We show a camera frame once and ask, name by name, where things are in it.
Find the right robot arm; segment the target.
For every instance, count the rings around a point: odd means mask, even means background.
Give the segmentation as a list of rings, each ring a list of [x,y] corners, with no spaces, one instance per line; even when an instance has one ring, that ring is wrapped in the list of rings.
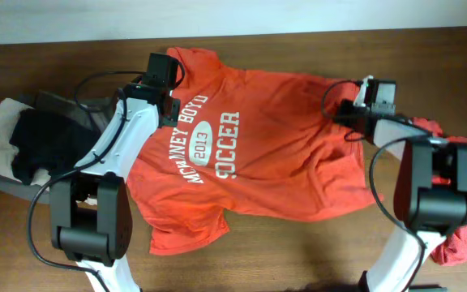
[[[343,100],[327,117],[377,147],[369,167],[377,196],[375,166],[383,152],[400,161],[389,212],[377,205],[395,229],[375,264],[358,281],[360,291],[415,291],[413,280],[428,255],[467,225],[467,144],[435,136],[396,114],[396,83],[369,75],[354,81],[354,101]]]

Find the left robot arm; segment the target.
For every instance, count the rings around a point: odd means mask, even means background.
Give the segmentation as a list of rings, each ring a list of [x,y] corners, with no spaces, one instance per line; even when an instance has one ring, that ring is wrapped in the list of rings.
[[[118,88],[114,116],[96,144],[49,188],[51,243],[96,291],[140,289],[126,258],[133,230],[126,179],[147,139],[177,126],[180,101],[171,92],[184,76],[176,58],[150,54],[147,70]]]

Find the orange soccer t-shirt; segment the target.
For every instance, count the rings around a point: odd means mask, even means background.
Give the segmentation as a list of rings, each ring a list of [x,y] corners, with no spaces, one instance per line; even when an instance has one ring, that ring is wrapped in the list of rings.
[[[235,69],[206,49],[168,54],[184,67],[178,124],[148,139],[127,179],[152,254],[216,241],[229,231],[225,210],[322,221],[373,203],[362,145],[323,116],[353,100],[355,84]]]

